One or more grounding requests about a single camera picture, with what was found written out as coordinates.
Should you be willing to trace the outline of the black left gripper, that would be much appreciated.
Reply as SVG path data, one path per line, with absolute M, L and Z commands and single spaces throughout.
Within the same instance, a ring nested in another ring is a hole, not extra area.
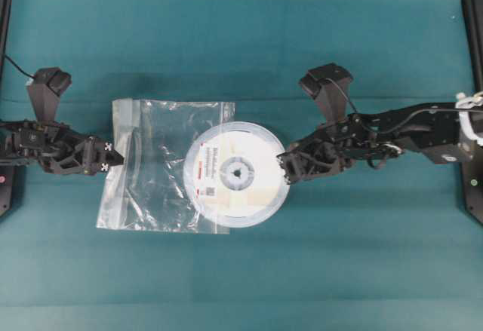
M 36 162 L 44 172 L 54 175 L 93 176 L 123 165 L 124 157 L 112 143 L 78 133 L 65 124 L 9 121 L 7 132 L 8 166 Z

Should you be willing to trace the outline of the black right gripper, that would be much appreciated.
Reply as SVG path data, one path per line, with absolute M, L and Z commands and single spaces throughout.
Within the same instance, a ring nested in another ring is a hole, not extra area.
M 336 176 L 357 161 L 379 170 L 400 155 L 390 136 L 369 128 L 368 116 L 351 114 L 343 121 L 322 124 L 310 135 L 290 144 L 290 151 L 277 156 L 288 185 L 324 176 Z

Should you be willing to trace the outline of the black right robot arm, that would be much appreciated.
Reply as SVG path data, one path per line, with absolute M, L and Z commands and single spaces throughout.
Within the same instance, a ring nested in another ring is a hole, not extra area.
M 406 151 L 436 164 L 467 162 L 482 144 L 482 97 L 460 95 L 455 103 L 421 103 L 380 114 L 346 112 L 347 89 L 329 84 L 312 90 L 325 123 L 284 148 L 265 128 L 232 121 L 232 103 L 173 103 L 121 99 L 112 105 L 115 140 L 126 144 L 126 161 L 139 157 L 148 139 L 181 158 L 186 178 L 222 182 L 242 190 L 256 175 L 294 184 L 336 176 L 357 161 L 373 169 Z

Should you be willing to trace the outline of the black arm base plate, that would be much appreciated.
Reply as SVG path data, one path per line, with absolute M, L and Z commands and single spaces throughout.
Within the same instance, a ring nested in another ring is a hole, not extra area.
M 1 220 L 23 205 L 25 166 L 1 166 Z

